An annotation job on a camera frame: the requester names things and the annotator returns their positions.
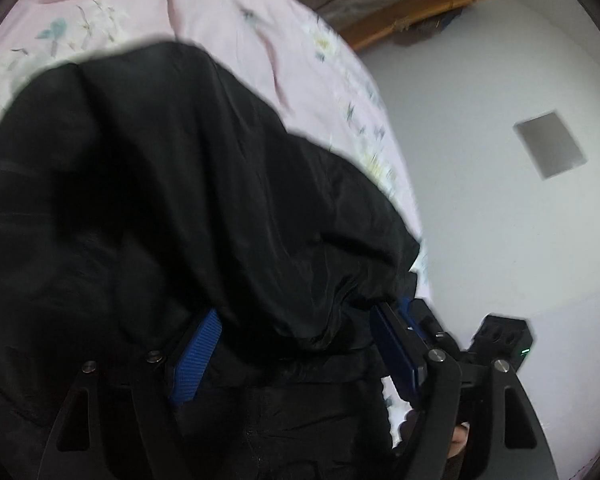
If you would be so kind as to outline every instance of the pink quilt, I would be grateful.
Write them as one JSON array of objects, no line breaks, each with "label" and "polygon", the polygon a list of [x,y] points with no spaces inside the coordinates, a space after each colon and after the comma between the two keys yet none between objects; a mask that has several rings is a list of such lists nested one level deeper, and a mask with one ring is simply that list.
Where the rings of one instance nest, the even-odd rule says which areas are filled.
[{"label": "pink quilt", "polygon": [[[0,117],[45,68],[160,39],[208,51],[269,102],[288,131],[356,164],[421,235],[374,81],[340,37],[295,0],[19,0],[0,26]],[[425,256],[423,250],[416,268],[418,293],[427,298]],[[392,418],[401,420],[404,404],[391,396]]]}]

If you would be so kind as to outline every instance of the black metal bracket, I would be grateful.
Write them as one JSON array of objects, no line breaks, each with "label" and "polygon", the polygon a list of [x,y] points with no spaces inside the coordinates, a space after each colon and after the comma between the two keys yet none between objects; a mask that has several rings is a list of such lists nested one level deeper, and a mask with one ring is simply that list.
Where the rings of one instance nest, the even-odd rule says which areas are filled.
[{"label": "black metal bracket", "polygon": [[164,359],[82,366],[56,417],[38,480],[192,480],[164,394]]},{"label": "black metal bracket", "polygon": [[[412,305],[406,327],[385,303],[371,315],[398,393],[419,412],[392,478],[440,480],[454,427],[468,422],[460,480],[501,480],[504,474],[511,480],[557,480],[546,437],[516,374],[533,343],[526,321],[487,316],[469,351],[461,352],[426,303]],[[414,363],[420,363],[415,370]],[[414,383],[413,377],[424,380]],[[418,387],[398,387],[403,383]]]}]

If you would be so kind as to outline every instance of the gray panel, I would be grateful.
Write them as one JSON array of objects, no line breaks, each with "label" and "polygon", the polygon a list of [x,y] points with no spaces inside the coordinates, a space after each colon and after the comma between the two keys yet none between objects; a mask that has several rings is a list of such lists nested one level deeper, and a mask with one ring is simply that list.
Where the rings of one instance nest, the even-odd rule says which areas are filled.
[{"label": "gray panel", "polygon": [[543,178],[572,170],[587,161],[555,112],[518,123],[515,127]]}]

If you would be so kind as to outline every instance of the bed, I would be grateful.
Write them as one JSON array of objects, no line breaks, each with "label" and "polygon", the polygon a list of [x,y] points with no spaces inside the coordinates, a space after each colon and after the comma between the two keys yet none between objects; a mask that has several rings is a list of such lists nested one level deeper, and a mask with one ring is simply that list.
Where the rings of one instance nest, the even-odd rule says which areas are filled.
[{"label": "bed", "polygon": [[[136,44],[201,46],[267,101],[293,134],[357,165],[422,229],[413,190],[374,81],[345,41],[295,0],[17,0],[0,6],[0,117],[37,73]],[[426,251],[416,263],[429,298]],[[408,406],[386,384],[397,425]]]}]

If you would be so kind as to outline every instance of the floral pattern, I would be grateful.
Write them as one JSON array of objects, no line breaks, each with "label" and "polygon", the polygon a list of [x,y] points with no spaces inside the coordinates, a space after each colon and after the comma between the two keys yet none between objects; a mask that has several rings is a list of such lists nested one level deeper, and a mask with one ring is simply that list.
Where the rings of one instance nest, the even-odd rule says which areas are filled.
[{"label": "floral pattern", "polygon": [[113,7],[92,0],[76,6],[76,11],[72,17],[54,19],[26,44],[0,52],[0,118],[14,95],[37,73],[125,39]]},{"label": "floral pattern", "polygon": [[[342,117],[346,120],[354,139],[357,164],[389,198],[392,198],[397,185],[395,171],[382,152],[382,139],[389,126],[382,122],[385,117],[384,104],[376,85],[349,46],[320,17],[314,15],[304,26],[304,31],[314,42],[316,59],[329,63],[345,83],[337,98],[341,105]],[[369,114],[369,104],[382,114]],[[358,106],[365,108],[363,114],[356,112]],[[370,118],[378,118],[378,122],[370,123]]]}]

